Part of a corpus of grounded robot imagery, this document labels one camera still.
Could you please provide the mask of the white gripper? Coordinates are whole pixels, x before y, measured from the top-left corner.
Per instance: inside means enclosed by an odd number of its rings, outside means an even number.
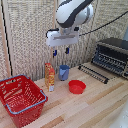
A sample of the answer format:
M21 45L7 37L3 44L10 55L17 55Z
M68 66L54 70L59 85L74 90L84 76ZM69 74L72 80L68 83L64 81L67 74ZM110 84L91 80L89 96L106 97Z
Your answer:
M70 34L61 33L59 29L48 30L46 33L46 44L49 47L70 45L78 42L78 32L73 31ZM69 54L70 48L67 47L65 53ZM53 57L57 55L57 50L53 50Z

